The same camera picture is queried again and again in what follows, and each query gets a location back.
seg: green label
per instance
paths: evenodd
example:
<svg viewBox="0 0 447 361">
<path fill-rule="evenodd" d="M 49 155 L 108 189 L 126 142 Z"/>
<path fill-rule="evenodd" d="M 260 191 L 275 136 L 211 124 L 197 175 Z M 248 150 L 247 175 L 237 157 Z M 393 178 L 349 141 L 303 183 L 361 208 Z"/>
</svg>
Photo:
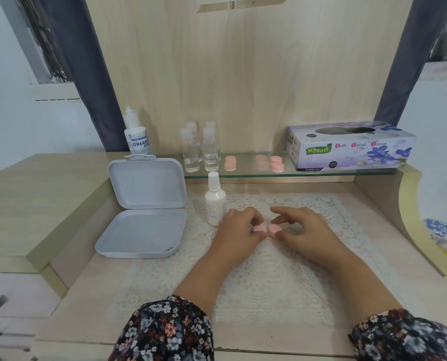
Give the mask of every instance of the green label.
<svg viewBox="0 0 447 361">
<path fill-rule="evenodd" d="M 329 143 L 325 147 L 312 147 L 305 149 L 305 155 L 308 156 L 310 154 L 324 154 L 329 153 L 332 149 L 332 143 Z"/>
</svg>

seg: white plastic bottle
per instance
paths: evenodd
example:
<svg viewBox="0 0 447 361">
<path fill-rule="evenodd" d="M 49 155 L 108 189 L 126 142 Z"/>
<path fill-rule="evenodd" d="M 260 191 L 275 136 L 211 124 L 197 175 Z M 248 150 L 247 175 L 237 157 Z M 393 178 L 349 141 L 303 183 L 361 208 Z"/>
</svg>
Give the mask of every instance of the white plastic bottle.
<svg viewBox="0 0 447 361">
<path fill-rule="evenodd" d="M 196 130 L 196 123 L 195 122 L 189 122 L 187 123 L 187 128 L 190 128 L 194 135 L 194 140 L 198 144 L 198 161 L 202 162 L 203 156 L 202 156 L 202 138 L 200 136 L 200 133 Z"/>
<path fill-rule="evenodd" d="M 199 146 L 193 139 L 193 132 L 190 128 L 184 128 L 180 131 L 182 134 L 184 148 L 184 166 L 187 172 L 196 172 L 200 169 L 198 163 Z"/>
<path fill-rule="evenodd" d="M 205 193 L 205 208 L 210 225 L 219 225 L 224 217 L 226 198 L 225 191 L 220 188 L 218 172 L 210 172 L 208 174 L 208 191 Z"/>
<path fill-rule="evenodd" d="M 127 129 L 125 137 L 127 138 L 128 148 L 131 153 L 152 154 L 145 127 L 140 125 L 136 111 L 127 106 L 125 116 L 123 117 Z"/>
<path fill-rule="evenodd" d="M 219 136 L 217 132 L 217 123 L 216 122 L 205 122 L 206 128 L 212 128 L 215 133 L 215 139 L 217 140 L 217 144 L 219 143 Z"/>
<path fill-rule="evenodd" d="M 202 154 L 205 169 L 209 172 L 219 169 L 219 145 L 212 128 L 203 128 Z"/>
</svg>

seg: lace doily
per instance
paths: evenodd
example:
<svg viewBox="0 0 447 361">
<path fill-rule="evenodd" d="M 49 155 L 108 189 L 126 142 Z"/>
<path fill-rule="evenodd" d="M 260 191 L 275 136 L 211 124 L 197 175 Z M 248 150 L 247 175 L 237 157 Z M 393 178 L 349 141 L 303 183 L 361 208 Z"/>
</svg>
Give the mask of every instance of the lace doily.
<svg viewBox="0 0 447 361">
<path fill-rule="evenodd" d="M 337 236 L 372 268 L 403 307 L 416 315 L 425 315 L 335 195 L 227 196 L 227 210 L 243 210 L 247 206 L 258 209 L 266 225 L 276 216 L 270 206 L 306 206 L 323 214 Z M 171 295 L 207 251 L 217 229 L 206 221 L 203 197 L 189 198 L 185 210 L 187 223 L 178 252 L 168 258 L 133 260 L 107 317 L 127 319 L 143 303 Z M 297 231 L 299 227 L 299 224 L 283 225 L 287 230 Z M 343 324 L 343 317 L 341 295 L 330 274 L 285 246 L 265 239 L 225 280 L 217 297 L 213 322 L 334 326 Z"/>
</svg>

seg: purple floral tissue box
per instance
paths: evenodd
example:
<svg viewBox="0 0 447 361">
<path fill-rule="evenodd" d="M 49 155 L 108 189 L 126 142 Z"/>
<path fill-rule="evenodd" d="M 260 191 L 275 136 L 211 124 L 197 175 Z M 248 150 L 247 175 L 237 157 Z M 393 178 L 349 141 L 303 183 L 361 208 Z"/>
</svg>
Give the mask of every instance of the purple floral tissue box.
<svg viewBox="0 0 447 361">
<path fill-rule="evenodd" d="M 378 121 L 299 125 L 287 128 L 286 149 L 297 171 L 396 168 L 415 139 Z"/>
</svg>

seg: glass shelf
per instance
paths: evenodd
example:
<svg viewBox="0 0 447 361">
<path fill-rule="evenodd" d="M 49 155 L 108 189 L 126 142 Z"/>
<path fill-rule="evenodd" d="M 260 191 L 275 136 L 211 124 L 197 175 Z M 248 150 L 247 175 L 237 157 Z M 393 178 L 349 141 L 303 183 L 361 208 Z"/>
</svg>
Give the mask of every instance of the glass shelf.
<svg viewBox="0 0 447 361">
<path fill-rule="evenodd" d="M 276 173 L 269 169 L 266 171 L 257 170 L 255 156 L 263 154 L 267 156 L 270 165 L 271 156 L 282 157 L 284 164 L 284 172 Z M 237 169 L 235 171 L 224 170 L 225 157 L 228 155 L 237 158 Z M 182 156 L 161 156 L 174 158 L 182 164 L 184 168 L 184 161 Z M 264 153 L 227 153 L 221 155 L 220 167 L 217 171 L 220 177 L 293 177 L 293 176 L 354 176 L 354 175 L 393 175 L 395 168 L 373 168 L 362 170 L 329 170 L 329 171 L 296 171 L 294 165 L 290 161 L 287 152 L 264 152 Z M 207 178 L 208 171 L 205 171 L 203 161 L 200 162 L 200 169 L 196 172 L 187 172 L 184 168 L 185 178 Z"/>
</svg>

